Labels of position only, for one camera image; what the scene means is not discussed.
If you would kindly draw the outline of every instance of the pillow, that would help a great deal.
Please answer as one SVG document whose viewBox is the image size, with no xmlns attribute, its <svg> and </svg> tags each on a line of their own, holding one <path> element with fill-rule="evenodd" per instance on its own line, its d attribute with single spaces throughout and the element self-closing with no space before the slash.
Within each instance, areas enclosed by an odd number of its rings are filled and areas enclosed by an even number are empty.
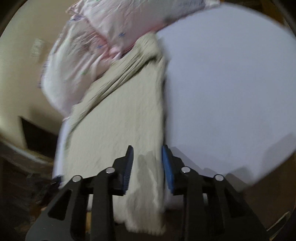
<svg viewBox="0 0 296 241">
<path fill-rule="evenodd" d="M 68 9 L 86 17 L 108 44 L 122 51 L 149 31 L 203 9 L 212 0 L 80 0 Z"/>
<path fill-rule="evenodd" d="M 90 85 L 120 58 L 87 19 L 74 15 L 55 42 L 44 65 L 42 92 L 64 117 L 78 104 Z"/>
</svg>

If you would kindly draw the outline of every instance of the pink pillow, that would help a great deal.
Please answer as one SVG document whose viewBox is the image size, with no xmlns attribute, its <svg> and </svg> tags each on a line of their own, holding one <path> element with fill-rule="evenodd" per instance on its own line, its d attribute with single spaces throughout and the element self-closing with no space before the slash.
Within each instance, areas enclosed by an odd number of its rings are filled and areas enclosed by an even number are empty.
<svg viewBox="0 0 296 241">
<path fill-rule="evenodd" d="M 86 17 L 111 46 L 128 50 L 149 31 L 157 31 L 206 6 L 209 0 L 80 0 L 68 9 Z"/>
</svg>

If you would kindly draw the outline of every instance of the knit blanket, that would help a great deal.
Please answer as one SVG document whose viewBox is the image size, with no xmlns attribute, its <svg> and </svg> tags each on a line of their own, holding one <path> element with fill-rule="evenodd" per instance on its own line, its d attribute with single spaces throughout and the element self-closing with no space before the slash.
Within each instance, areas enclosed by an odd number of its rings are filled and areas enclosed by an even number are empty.
<svg viewBox="0 0 296 241">
<path fill-rule="evenodd" d="M 162 85 L 165 59 L 156 35 L 138 39 L 133 49 L 95 81 L 72 109 L 65 146 L 65 183 L 74 175 L 97 175 L 134 148 L 125 196 L 113 196 L 114 218 L 131 232 L 160 235 L 164 137 Z"/>
</svg>

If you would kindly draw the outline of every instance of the folded cloth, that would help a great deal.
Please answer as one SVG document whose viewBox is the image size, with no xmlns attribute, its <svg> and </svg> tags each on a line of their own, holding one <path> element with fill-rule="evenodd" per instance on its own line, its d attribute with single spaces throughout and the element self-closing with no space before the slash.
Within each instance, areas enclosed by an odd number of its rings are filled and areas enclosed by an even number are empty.
<svg viewBox="0 0 296 241">
<path fill-rule="evenodd" d="M 165 59 L 149 33 L 95 81 L 68 119 L 65 183 L 97 175 L 134 147 L 129 189 L 113 197 L 114 218 L 132 232 L 162 234 L 162 84 Z"/>
<path fill-rule="evenodd" d="M 64 117 L 97 80 L 120 57 L 116 48 L 94 31 L 88 20 L 74 15 L 55 42 L 43 68 L 41 88 Z"/>
</svg>

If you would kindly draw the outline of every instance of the white cloth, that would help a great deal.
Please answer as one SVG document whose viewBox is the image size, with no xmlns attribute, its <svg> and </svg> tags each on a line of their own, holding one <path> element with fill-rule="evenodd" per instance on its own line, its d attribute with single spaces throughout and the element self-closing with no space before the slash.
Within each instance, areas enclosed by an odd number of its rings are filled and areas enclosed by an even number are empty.
<svg viewBox="0 0 296 241">
<path fill-rule="evenodd" d="M 63 116 L 69 116 L 90 85 L 117 59 L 87 19 L 74 15 L 54 44 L 41 77 L 41 88 L 50 104 Z"/>
<path fill-rule="evenodd" d="M 54 156 L 54 167 L 52 170 L 52 178 L 63 176 L 64 151 L 66 140 L 69 132 L 68 119 L 63 120 L 62 126 L 59 130 L 59 138 L 57 139 L 57 148 Z"/>
<path fill-rule="evenodd" d="M 295 151 L 293 33 L 223 3 L 157 35 L 169 58 L 165 141 L 185 165 L 241 191 Z"/>
<path fill-rule="evenodd" d="M 129 189 L 113 197 L 114 218 L 129 231 L 161 234 L 163 211 L 163 95 L 165 60 L 146 34 L 73 107 L 65 150 L 65 182 L 97 175 L 134 148 Z"/>
</svg>

